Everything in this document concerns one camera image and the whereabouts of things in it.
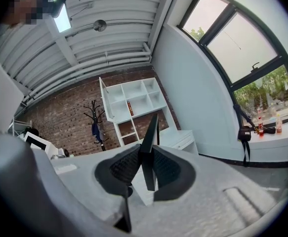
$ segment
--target cabinet door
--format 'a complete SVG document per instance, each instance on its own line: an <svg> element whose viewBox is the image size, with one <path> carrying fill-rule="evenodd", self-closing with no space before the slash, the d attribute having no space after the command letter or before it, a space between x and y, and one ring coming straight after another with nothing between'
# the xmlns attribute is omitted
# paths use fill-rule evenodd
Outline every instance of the cabinet door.
<svg viewBox="0 0 288 237"><path fill-rule="evenodd" d="M106 115L106 119L108 121L113 122L113 114L112 114L112 110L111 110L111 106L110 106L110 102L109 102L109 92L104 84L104 82L102 81L101 77L99 77L99 81L100 81L100 88L101 88L101 95L102 95L102 101L103 101L103 105L104 105L104 110L105 110L105 115Z"/></svg>

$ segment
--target window frame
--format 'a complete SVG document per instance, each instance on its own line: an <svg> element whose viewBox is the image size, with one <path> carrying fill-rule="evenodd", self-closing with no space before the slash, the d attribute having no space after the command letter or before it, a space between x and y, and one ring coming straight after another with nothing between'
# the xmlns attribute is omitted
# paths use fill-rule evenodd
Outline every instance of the window frame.
<svg viewBox="0 0 288 237"><path fill-rule="evenodd" d="M186 34L209 58L211 63L214 65L220 76L222 77L225 86L228 89L230 97L233 101L233 104L237 103L234 92L257 79L269 74L270 72L276 70L281 65L284 65L287 74L288 74L288 54L278 38L274 35L274 33L262 22L254 13L248 10L246 7L241 5L240 3L234 0L222 0L227 4L225 9L221 12L221 14L217 17L217 19L213 22L211 27L206 31L206 33L202 36L202 38L197 42L185 29L183 29L185 23L188 21L190 15L194 11L200 0L192 0L190 6L188 7L186 13L184 14L180 24L177 26L184 34ZM234 17L236 13L239 13L242 17L248 20L271 44L272 48L276 52L277 56L262 65L256 71L250 73L249 75L244 76L238 81L232 83L222 67L219 61L216 59L214 54L210 51L207 45L219 34L219 32L229 23L229 21ZM237 114L237 119L239 126L243 125L243 119ZM288 122L288 118L283 119L283 123ZM274 126L275 122L266 122L266 127Z"/></svg>

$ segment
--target black baseboard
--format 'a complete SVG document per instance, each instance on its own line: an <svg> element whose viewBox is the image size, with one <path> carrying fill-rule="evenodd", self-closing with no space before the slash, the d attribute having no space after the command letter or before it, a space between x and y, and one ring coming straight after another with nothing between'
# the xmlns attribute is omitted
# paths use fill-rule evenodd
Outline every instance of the black baseboard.
<svg viewBox="0 0 288 237"><path fill-rule="evenodd" d="M239 160L229 160L229 159L222 159L213 156L202 155L201 156L213 158L216 160L220 160L224 163L231 164L231 165L238 165L243 166L243 162ZM248 167L252 168L288 168L288 161L281 161L281 162L249 162Z"/></svg>

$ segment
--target black coat rack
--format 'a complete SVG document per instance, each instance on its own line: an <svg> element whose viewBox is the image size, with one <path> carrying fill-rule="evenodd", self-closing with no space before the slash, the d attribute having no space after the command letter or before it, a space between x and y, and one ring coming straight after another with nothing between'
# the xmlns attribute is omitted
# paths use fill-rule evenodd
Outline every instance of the black coat rack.
<svg viewBox="0 0 288 237"><path fill-rule="evenodd" d="M98 124L99 124L99 123L102 123L102 121L99 122L99 117L100 117L105 111L101 112L101 114L97 117L97 115L96 115L96 108L98 108L98 107L100 107L100 106L98 105L97 107L95 107L95 100L91 101L91 104L92 104L92 108L90 108L90 107L88 107L88 106L83 106L83 107L88 108L88 109L90 109L90 110L92 111L92 117L91 117L90 115L88 115L87 113L83 113L83 114L87 115L89 118L91 118L91 119L93 120L93 123L89 123L89 124L92 124L92 135L93 135L93 136L97 139L97 141L98 141L98 142L94 142L94 143L95 143L95 144L101 143L101 148L102 148L102 150L103 150L103 151L106 151L106 149L105 149L105 147L104 147L104 145L103 145L103 141L102 141L101 136L100 136L100 133L101 133L101 132L100 132L99 127L98 127Z"/></svg>

